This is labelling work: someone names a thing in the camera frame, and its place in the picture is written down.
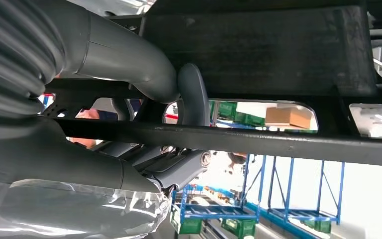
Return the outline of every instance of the metal rod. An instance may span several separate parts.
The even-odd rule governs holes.
[[[342,193],[343,193],[343,178],[345,175],[345,162],[342,163],[342,169],[340,172],[340,188],[339,188],[339,202],[337,206],[337,221],[336,224],[340,224],[340,213],[342,208]]]
[[[286,200],[285,200],[285,196],[283,194],[282,184],[281,184],[281,181],[279,179],[279,174],[278,174],[278,171],[276,169],[276,166],[275,166],[275,172],[276,172],[276,178],[278,179],[279,189],[280,189],[281,195],[282,195],[282,203],[285,205],[286,204]]]
[[[185,211],[186,211],[186,204],[187,204],[187,197],[188,197],[188,187],[185,186],[182,190],[182,200],[181,200],[181,220],[180,223],[184,223],[185,220]]]
[[[272,176],[270,178],[269,198],[267,200],[268,208],[272,208],[271,201],[272,201],[273,183],[275,181],[275,167],[276,167],[276,156],[273,156]]]
[[[216,123],[217,123],[217,116],[219,114],[219,108],[220,108],[220,102],[219,101],[215,101],[214,104],[213,104],[213,114],[211,115],[211,126],[212,127],[216,127]]]
[[[263,167],[260,168],[260,170],[258,170],[257,172],[257,175],[255,176],[255,178],[253,179],[253,182],[251,183],[250,187],[248,188],[248,190],[246,190],[244,196],[243,196],[243,199],[246,199],[247,198],[247,195],[248,193],[250,192],[251,188],[253,187],[254,183],[256,182],[257,180],[257,177],[258,175],[260,175],[261,171],[263,170]]]
[[[248,165],[250,164],[250,154],[247,153],[247,159],[245,160],[245,171],[244,171],[244,184],[242,185],[241,192],[241,208],[244,208],[244,200],[245,200],[245,190],[247,187],[247,178],[248,178]]]
[[[256,221],[257,223],[260,220],[260,209],[261,209],[261,195],[263,194],[263,181],[264,181],[264,171],[266,169],[266,158],[267,156],[263,155],[263,165],[261,166],[261,175],[260,175],[260,189],[258,190],[258,205],[256,212]]]
[[[320,212],[321,189],[323,188],[324,160],[321,161],[320,186],[318,188],[317,211]]]
[[[335,202],[336,207],[338,207],[338,204],[335,199],[335,195],[333,195],[332,188],[330,187],[329,180],[327,180],[326,174],[324,174],[324,179],[326,179],[327,187],[329,188],[330,194],[332,195],[333,201]]]
[[[93,119],[55,121],[67,137],[382,165],[382,139]]]
[[[291,190],[291,186],[292,186],[292,175],[293,175],[293,161],[294,161],[294,158],[291,158],[290,159],[290,169],[289,169],[289,180],[287,182],[287,194],[286,194],[286,202],[285,202],[284,221],[287,221],[287,216],[289,214],[290,190]]]

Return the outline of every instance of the plastic wrap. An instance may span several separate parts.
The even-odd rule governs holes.
[[[169,212],[162,193],[22,180],[0,183],[0,239],[139,239]]]

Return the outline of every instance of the blue shelf frame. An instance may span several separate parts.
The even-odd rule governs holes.
[[[338,196],[338,201],[336,201],[335,195],[332,192],[332,189],[330,187],[327,176],[324,173],[324,161],[321,161],[321,175],[320,175],[320,184],[319,184],[319,190],[318,190],[318,199],[317,199],[316,210],[302,210],[302,209],[290,209],[289,208],[290,192],[291,192],[291,187],[292,187],[293,165],[294,165],[294,158],[291,158],[290,167],[289,167],[288,184],[287,184],[287,190],[286,190],[286,198],[285,198],[284,192],[282,189],[282,185],[281,185],[281,182],[279,180],[278,171],[276,169],[276,156],[274,156],[273,166],[272,166],[272,177],[270,180],[267,213],[273,214],[273,215],[276,215],[276,216],[282,218],[284,222],[287,222],[289,219],[292,218],[292,219],[297,219],[300,221],[332,221],[332,222],[336,222],[336,224],[339,225],[341,222],[342,191],[343,191],[343,179],[344,179],[344,174],[345,174],[345,163],[342,162],[342,166],[341,166],[339,196]],[[279,184],[279,190],[281,192],[282,202],[283,202],[285,208],[278,209],[278,208],[272,208],[271,207],[273,183],[275,181],[275,177],[276,177],[278,184]],[[322,194],[322,189],[323,189],[323,179],[325,180],[326,185],[328,186],[328,189],[330,191],[330,194],[332,195],[333,201],[336,205],[336,208],[337,208],[337,214],[336,215],[332,215],[330,213],[321,211],[321,194]]]
[[[254,219],[257,223],[260,219],[260,202],[261,202],[261,196],[263,191],[263,178],[265,173],[265,165],[266,165],[266,156],[263,156],[263,165],[258,171],[256,177],[254,178],[251,186],[246,189],[247,184],[247,177],[248,177],[248,165],[250,162],[250,158],[254,157],[252,154],[247,154],[246,164],[245,164],[245,171],[244,171],[244,185],[242,187],[242,197],[240,199],[240,205],[239,206],[219,206],[219,205],[209,205],[207,207],[196,205],[196,204],[187,204],[187,198],[189,191],[191,190],[191,185],[187,185],[183,189],[181,203],[175,204],[175,198],[176,198],[176,192],[173,194],[173,206],[176,206],[180,210],[180,223],[182,224],[185,219]],[[247,210],[244,209],[245,206],[245,199],[248,194],[248,191],[251,189],[255,181],[257,180],[257,177],[260,176],[260,187],[259,187],[259,194],[258,194],[258,207],[257,210],[251,214],[248,213]]]

